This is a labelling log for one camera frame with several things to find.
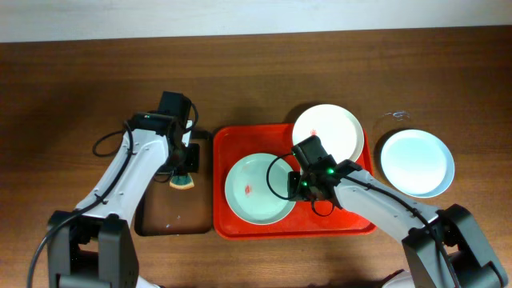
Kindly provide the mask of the green yellow sponge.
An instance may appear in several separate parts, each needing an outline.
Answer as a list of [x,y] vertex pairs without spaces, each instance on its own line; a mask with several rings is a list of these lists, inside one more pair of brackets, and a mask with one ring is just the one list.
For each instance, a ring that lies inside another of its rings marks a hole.
[[194,188],[194,181],[190,174],[174,175],[170,178],[169,185],[176,190],[188,190]]

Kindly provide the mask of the pale green plate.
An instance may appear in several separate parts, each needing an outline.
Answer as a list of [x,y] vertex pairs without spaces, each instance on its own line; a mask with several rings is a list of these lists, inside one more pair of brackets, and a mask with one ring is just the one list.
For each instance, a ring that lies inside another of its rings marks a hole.
[[251,154],[230,169],[224,185],[226,201],[243,221],[265,226],[280,222],[294,208],[286,199],[291,166],[272,154]]

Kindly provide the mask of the light blue plate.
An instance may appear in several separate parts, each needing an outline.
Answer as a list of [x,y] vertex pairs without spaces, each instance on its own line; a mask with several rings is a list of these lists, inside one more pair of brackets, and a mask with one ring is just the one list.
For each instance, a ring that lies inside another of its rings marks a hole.
[[452,184],[455,163],[447,145],[424,130],[401,130],[382,146],[380,164],[397,190],[416,198],[433,198]]

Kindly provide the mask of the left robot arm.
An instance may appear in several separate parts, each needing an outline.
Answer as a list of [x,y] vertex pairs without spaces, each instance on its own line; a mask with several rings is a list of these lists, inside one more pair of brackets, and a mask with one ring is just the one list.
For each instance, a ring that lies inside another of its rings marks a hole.
[[151,287],[139,273],[130,232],[138,204],[160,170],[183,169],[196,124],[187,114],[139,113],[124,123],[112,163],[72,211],[56,210],[39,249],[51,287]]

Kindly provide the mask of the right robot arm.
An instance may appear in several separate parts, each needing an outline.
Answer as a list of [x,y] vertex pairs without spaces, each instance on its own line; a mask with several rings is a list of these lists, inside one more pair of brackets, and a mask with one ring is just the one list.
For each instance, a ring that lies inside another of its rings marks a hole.
[[358,214],[399,242],[416,287],[505,287],[508,276],[466,208],[417,202],[376,180],[350,160],[302,167],[299,187]]

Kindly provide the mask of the red plastic tray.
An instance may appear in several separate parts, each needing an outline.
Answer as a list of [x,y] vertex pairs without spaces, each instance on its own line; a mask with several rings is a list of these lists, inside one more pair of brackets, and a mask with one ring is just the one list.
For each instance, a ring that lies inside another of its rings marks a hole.
[[213,140],[213,224],[216,232],[229,240],[307,238],[370,234],[376,225],[366,219],[336,209],[327,217],[317,216],[307,202],[296,204],[275,224],[253,225],[240,219],[229,208],[225,180],[231,167],[250,154],[281,155],[292,147],[292,123],[253,126],[226,126]]

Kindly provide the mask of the black rectangular tray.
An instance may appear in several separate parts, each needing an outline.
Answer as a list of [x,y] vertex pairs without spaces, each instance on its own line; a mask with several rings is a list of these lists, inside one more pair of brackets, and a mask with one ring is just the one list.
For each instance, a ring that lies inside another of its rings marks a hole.
[[154,176],[138,205],[134,230],[140,236],[204,234],[213,225],[213,135],[204,130],[191,134],[200,145],[200,165],[190,173],[194,188],[170,187],[171,173]]

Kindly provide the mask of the white plate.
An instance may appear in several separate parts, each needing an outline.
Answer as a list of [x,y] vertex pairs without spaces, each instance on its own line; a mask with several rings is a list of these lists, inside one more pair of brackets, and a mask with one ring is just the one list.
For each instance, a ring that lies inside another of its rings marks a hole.
[[303,112],[294,124],[292,143],[299,144],[309,136],[318,136],[323,148],[336,162],[356,162],[362,153],[365,137],[362,126],[347,109],[321,104]]

